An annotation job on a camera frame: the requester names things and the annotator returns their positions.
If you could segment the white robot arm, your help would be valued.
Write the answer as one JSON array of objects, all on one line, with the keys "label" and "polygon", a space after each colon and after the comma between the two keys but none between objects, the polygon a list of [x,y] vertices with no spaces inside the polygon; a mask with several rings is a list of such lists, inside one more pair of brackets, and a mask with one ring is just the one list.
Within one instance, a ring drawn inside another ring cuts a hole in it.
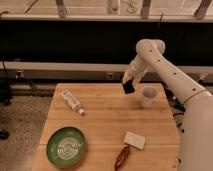
[{"label": "white robot arm", "polygon": [[134,92],[151,67],[185,108],[177,171],[213,171],[213,94],[169,62],[160,39],[142,39],[122,78],[124,91]]}]

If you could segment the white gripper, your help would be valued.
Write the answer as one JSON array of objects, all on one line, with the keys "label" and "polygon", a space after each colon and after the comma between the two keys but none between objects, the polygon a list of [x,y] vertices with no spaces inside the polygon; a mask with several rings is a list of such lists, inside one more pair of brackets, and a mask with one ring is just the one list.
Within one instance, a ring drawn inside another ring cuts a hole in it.
[{"label": "white gripper", "polygon": [[135,89],[137,82],[139,82],[148,70],[148,64],[136,56],[128,65],[127,70],[122,78],[122,84],[126,84],[129,80],[133,79],[132,85]]}]

